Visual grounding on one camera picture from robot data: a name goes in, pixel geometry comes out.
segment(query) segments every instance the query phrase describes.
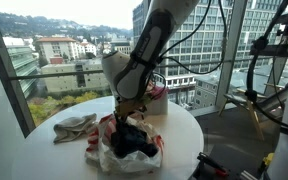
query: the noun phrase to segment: white towel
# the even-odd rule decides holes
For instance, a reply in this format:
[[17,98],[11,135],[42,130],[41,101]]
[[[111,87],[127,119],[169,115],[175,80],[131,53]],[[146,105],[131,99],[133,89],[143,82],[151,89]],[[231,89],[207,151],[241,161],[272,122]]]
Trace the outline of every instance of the white towel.
[[68,142],[76,139],[83,133],[92,132],[95,125],[96,114],[81,117],[70,117],[54,125],[56,137],[54,143]]

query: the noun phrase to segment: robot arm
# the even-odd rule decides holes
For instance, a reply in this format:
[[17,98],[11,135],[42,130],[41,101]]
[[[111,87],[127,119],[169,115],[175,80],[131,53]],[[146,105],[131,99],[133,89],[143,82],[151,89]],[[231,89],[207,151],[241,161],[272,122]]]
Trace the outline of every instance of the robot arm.
[[109,54],[103,58],[103,70],[113,92],[127,100],[140,99],[144,95],[149,76],[160,63],[158,57],[163,47],[197,3],[198,0],[151,2],[143,32],[130,58],[121,53]]

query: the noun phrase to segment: cloudy sky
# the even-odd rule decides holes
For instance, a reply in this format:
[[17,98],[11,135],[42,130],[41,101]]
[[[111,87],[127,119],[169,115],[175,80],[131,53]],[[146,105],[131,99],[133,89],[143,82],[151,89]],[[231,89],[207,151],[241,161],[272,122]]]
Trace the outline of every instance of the cloudy sky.
[[142,0],[0,0],[0,12],[131,29],[133,9],[141,2]]

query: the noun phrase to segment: plastic bag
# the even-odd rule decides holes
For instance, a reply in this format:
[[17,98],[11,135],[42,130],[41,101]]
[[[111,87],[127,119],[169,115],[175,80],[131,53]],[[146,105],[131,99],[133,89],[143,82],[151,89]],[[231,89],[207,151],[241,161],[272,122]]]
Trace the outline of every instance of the plastic bag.
[[152,141],[158,152],[153,157],[148,157],[141,151],[128,154],[123,159],[116,157],[110,146],[110,135],[115,132],[116,120],[114,115],[109,115],[101,119],[97,129],[89,134],[89,147],[85,152],[85,157],[99,162],[103,172],[111,173],[134,173],[149,172],[154,168],[159,168],[163,156],[163,139],[155,131],[151,124],[137,121],[132,118],[127,119],[127,123],[145,131],[148,141]]

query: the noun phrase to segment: round white table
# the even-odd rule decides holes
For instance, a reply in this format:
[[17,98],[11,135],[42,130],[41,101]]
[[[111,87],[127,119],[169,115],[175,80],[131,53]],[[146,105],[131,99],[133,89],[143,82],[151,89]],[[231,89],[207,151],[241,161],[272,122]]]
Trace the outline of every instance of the round white table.
[[[53,144],[56,123],[68,117],[97,114],[97,120],[111,114],[114,98],[104,97],[65,109],[37,127],[19,148],[15,157],[14,180],[101,180],[124,179],[117,175],[103,174],[96,165],[87,163],[84,153],[87,137]],[[160,132],[164,140],[162,166],[154,173],[132,176],[129,179],[187,179],[198,164],[196,159],[203,151],[202,130],[195,118],[182,107],[169,102],[168,114],[148,116],[146,122]]]

